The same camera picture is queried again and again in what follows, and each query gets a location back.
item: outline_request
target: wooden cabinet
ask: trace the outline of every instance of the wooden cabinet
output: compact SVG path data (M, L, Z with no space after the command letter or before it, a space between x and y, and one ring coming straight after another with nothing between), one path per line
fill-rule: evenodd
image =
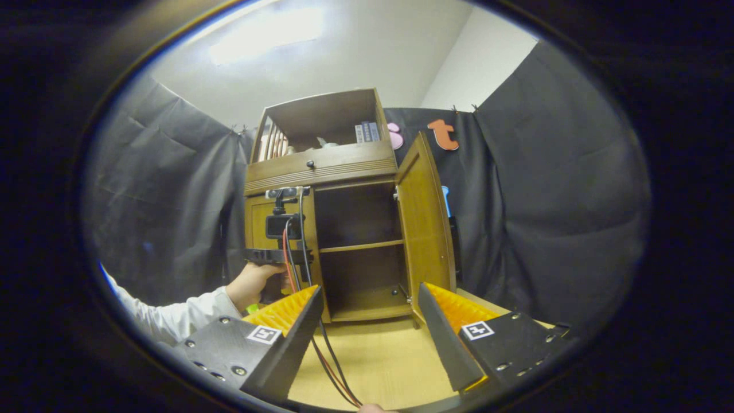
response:
M356 93L352 103L361 104L327 111L329 103L350 101L345 96L352 93ZM291 108L290 112L266 109L261 125L282 125L278 129L287 131L291 146L299 136L342 138L339 146L260 160L248 167L245 245L277 247L276 240L265 238L265 217L272 214L274 206L272 200L264 198L265 190L311 186L311 194L303 198L304 232L314 255L313 282L323 286L324 321L411 314L422 318L417 303L421 282L456 289L448 214L429 142L420 133L403 163L396 167L377 93L361 90L339 95L339 99L326 95L295 101L298 110ZM284 112L288 116L281 118ZM336 115L330 115L334 119L341 119L341 114L346 120L326 123L323 130L302 118L290 118L294 113L303 117L334 112ZM353 140L347 139L347 127L354 136L354 125L365 119L377 121L381 131L384 129L384 140L350 143ZM309 128L309 134L298 135L296 124ZM263 134L261 130L259 144L253 149L255 161L256 154L268 145L261 139ZM307 166L308 161L315 167ZM286 204L288 213L297 210L297 204Z

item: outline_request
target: ceiling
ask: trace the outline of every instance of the ceiling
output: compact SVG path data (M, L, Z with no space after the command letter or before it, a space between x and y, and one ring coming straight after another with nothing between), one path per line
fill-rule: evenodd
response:
M323 12L315 40L226 65L211 61L210 46L259 13L300 7ZM265 107L362 87L376 87L384 107L419 107L472 9L459 0L280 0L205 29L154 62L150 74L237 130L255 128Z

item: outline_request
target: human hand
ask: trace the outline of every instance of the human hand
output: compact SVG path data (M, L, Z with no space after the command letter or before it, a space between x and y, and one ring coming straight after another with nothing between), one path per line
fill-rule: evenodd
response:
M357 413L398 413L398 412L394 410L385 411L379 404L367 403L367 404L363 404L362 407L360 407L360 409L357 410Z
M285 265L257 265L248 262L237 278L225 287L225 291L237 310L244 312L249 305L260 302L260 291L265 288L268 278L285 271Z

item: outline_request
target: drawer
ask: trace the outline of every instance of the drawer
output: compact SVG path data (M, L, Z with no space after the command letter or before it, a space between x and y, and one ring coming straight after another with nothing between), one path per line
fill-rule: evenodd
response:
M313 168L306 162L313 161ZM297 185L324 184L370 176L394 175L395 154L389 140L353 143L256 162L247 166L244 194Z

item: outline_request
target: white sleeve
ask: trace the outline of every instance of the white sleeve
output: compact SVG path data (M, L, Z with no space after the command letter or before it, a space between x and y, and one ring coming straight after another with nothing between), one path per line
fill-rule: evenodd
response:
M107 281L136 324L155 341L175 345L221 316L242 318L224 287L192 297L185 303L169 306L148 306L133 298L106 273Z

